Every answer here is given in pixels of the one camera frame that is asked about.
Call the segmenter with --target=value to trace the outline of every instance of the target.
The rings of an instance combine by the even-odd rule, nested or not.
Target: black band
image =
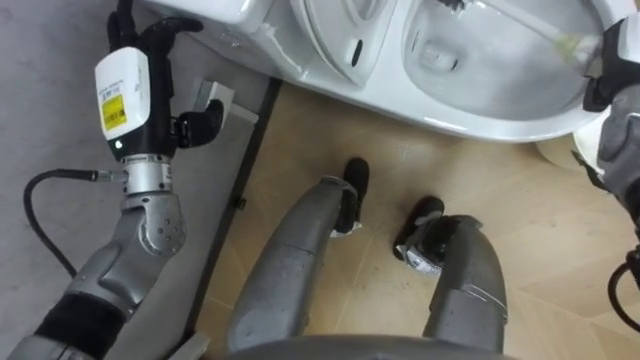
[[[126,316],[102,299],[86,294],[64,295],[35,334],[102,359],[125,322]]]

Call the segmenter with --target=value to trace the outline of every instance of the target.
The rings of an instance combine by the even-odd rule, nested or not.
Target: toilet brush
[[[464,9],[463,0],[438,0],[453,10]],[[509,17],[553,43],[556,51],[567,64],[585,74],[600,50],[601,37],[583,34],[567,34],[539,17],[532,15],[508,0],[468,0],[468,3],[484,4]]]

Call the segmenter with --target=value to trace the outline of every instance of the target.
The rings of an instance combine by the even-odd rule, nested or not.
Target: toilet seat
[[[364,86],[378,60],[397,0],[290,2],[300,27],[325,64]]]

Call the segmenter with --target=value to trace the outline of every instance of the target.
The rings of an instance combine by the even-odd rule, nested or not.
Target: white ceramic fixture
[[[586,80],[554,44],[481,0],[145,0],[199,18],[195,35],[248,67],[463,137],[530,142],[568,134]],[[510,0],[567,34],[601,35],[633,0]]]

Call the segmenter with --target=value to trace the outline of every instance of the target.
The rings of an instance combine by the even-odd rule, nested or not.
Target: metal joint
[[[173,177],[171,176],[170,160],[167,156],[154,154],[125,157],[122,160],[124,171],[128,177],[125,182],[125,194],[171,191]]]

